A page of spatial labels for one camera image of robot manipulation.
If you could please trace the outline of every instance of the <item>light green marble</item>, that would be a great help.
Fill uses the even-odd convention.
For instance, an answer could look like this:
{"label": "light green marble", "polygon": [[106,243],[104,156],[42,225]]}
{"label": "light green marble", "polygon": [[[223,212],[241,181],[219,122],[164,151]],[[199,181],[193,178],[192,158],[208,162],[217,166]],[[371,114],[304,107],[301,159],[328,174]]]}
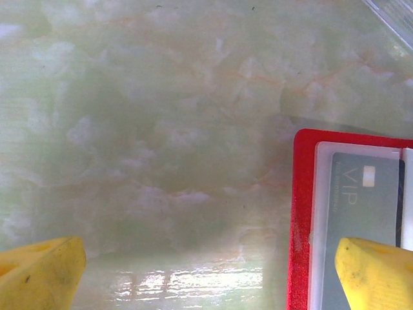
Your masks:
{"label": "light green marble", "polygon": [[412,137],[362,1],[0,2],[0,249],[78,234],[73,308],[283,309],[292,140]]}

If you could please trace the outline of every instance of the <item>card chip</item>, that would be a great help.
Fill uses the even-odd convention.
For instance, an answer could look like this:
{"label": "card chip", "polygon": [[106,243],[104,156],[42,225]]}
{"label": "card chip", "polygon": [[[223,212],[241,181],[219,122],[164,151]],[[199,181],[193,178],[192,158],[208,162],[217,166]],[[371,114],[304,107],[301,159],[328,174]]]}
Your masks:
{"label": "card chip", "polygon": [[363,186],[374,187],[374,179],[376,178],[375,166],[364,166],[363,169]]}

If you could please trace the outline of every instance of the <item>red card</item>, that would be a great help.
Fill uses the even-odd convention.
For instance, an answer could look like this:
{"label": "red card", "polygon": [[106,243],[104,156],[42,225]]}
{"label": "red card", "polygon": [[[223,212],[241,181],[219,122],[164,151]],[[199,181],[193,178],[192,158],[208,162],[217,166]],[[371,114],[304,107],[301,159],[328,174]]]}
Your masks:
{"label": "red card", "polygon": [[294,140],[294,169],[288,261],[287,310],[306,310],[310,270],[309,236],[312,223],[314,168],[319,142],[378,147],[413,148],[413,141],[324,130],[300,130]]}

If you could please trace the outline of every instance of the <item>marble surface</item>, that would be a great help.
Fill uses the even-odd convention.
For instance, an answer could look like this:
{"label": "marble surface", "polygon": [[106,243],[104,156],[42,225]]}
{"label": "marble surface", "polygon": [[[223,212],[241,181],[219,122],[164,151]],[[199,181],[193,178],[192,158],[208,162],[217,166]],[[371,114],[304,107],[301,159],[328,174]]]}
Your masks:
{"label": "marble surface", "polygon": [[284,309],[292,141],[412,137],[362,1],[0,2],[0,249],[80,235],[73,309]]}

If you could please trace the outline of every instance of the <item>vip card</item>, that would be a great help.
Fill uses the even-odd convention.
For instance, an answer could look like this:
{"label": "vip card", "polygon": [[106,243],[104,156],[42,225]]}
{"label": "vip card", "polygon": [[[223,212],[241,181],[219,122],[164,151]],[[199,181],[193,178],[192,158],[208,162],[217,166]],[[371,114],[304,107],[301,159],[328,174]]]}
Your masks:
{"label": "vip card", "polygon": [[334,264],[340,239],[400,246],[404,163],[335,153],[332,157],[321,309],[350,310]]}

